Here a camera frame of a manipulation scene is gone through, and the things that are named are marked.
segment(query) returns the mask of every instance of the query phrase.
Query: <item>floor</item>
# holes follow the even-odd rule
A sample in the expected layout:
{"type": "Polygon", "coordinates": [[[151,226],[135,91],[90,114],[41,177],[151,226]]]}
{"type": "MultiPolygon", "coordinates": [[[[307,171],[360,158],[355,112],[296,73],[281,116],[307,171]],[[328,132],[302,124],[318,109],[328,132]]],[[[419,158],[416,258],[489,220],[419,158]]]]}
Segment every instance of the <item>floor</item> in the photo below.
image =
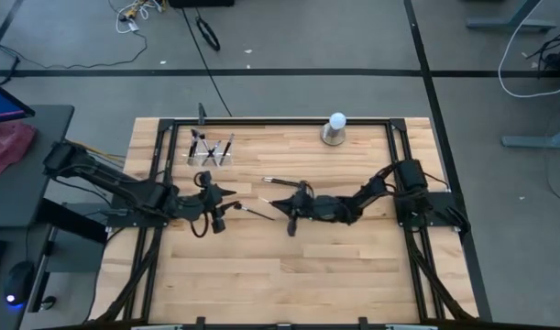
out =
{"type": "MultiPolygon", "coordinates": [[[[560,151],[500,144],[503,135],[558,131],[560,94],[517,99],[504,93],[494,71],[510,32],[465,28],[467,17],[508,16],[520,2],[412,0],[412,6],[445,123],[437,121],[436,129],[448,135],[493,319],[560,325],[560,200],[551,194],[545,170],[560,192],[560,151]]],[[[193,19],[195,12],[187,12],[193,19]]],[[[211,69],[233,70],[214,78],[234,116],[342,111],[438,118],[402,0],[237,0],[234,7],[201,14],[222,44],[216,53],[198,36],[205,60],[211,69]]],[[[533,18],[560,27],[560,0],[545,1],[533,18]]],[[[150,10],[138,24],[148,49],[132,63],[44,71],[23,61],[23,78],[5,88],[31,105],[74,105],[68,138],[116,154],[126,152],[138,116],[195,116],[198,103],[209,116],[227,116],[183,18],[150,10]]],[[[143,47],[142,38],[116,33],[115,14],[104,1],[0,0],[0,28],[3,45],[44,65],[130,60],[143,47]]],[[[524,55],[556,33],[522,32],[504,69],[512,76],[532,71],[534,60],[524,55]]],[[[0,70],[11,64],[0,51],[0,70]]],[[[559,88],[560,79],[508,78],[506,84],[529,94],[559,88]]],[[[55,185],[48,197],[98,202],[55,185]]],[[[24,328],[80,322],[93,299],[93,280],[92,271],[54,276],[49,293],[57,295],[58,305],[27,315],[24,328]]]]}

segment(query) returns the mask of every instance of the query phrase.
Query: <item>wooden table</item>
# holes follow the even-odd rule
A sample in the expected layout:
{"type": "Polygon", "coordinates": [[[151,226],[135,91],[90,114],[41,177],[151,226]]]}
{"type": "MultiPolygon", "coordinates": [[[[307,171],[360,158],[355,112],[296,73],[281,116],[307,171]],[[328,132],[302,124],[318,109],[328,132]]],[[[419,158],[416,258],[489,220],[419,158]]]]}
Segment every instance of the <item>wooden table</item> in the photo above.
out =
{"type": "MultiPolygon", "coordinates": [[[[125,172],[148,176],[158,121],[137,119],[125,172]]],[[[413,157],[425,172],[444,178],[429,119],[406,118],[406,125],[413,157]]],[[[385,130],[348,126],[346,142],[328,147],[319,138],[319,126],[200,129],[210,140],[236,134],[233,165],[212,170],[214,182],[237,191],[225,201],[240,200],[277,220],[231,209],[226,231],[202,239],[192,235],[186,221],[171,222],[161,242],[150,323],[193,324],[197,316],[205,316],[208,324],[354,324],[359,316],[379,324],[418,322],[408,254],[391,198],[377,200],[352,226],[301,220],[296,237],[286,234],[285,215],[259,199],[284,199],[294,192],[263,182],[264,176],[307,180],[316,194],[353,194],[390,164],[385,130]]],[[[185,153],[188,129],[177,141],[177,154],[185,153]]],[[[173,177],[181,193],[198,192],[192,183],[196,171],[182,157],[175,160],[173,177]]],[[[429,187],[445,188],[431,180],[429,187]]],[[[202,225],[199,220],[199,231],[202,225]]],[[[477,314],[457,233],[450,227],[428,230],[439,277],[468,312],[477,314]]],[[[124,230],[106,247],[92,318],[127,281],[137,231],[124,230]]],[[[434,315],[425,279],[423,285],[429,315],[434,315]]]]}

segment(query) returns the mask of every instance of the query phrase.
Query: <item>computer monitor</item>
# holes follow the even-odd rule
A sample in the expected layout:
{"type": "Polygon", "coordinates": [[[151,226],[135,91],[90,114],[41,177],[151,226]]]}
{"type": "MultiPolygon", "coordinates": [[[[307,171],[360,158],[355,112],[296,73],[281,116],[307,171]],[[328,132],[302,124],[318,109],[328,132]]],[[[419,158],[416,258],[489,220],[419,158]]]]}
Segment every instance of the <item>computer monitor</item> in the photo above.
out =
{"type": "Polygon", "coordinates": [[[35,111],[0,87],[0,122],[34,115],[35,111]]]}

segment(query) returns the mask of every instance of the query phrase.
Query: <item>clear pen holder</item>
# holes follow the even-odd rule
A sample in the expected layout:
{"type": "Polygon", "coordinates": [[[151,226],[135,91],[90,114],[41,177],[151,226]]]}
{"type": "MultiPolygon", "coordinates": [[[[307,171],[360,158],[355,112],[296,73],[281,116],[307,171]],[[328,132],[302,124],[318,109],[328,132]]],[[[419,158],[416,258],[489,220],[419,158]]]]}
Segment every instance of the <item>clear pen holder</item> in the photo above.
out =
{"type": "Polygon", "coordinates": [[[226,147],[226,143],[211,140],[198,140],[193,157],[189,153],[182,155],[186,159],[186,165],[195,168],[208,168],[213,170],[233,165],[233,144],[226,147]]]}

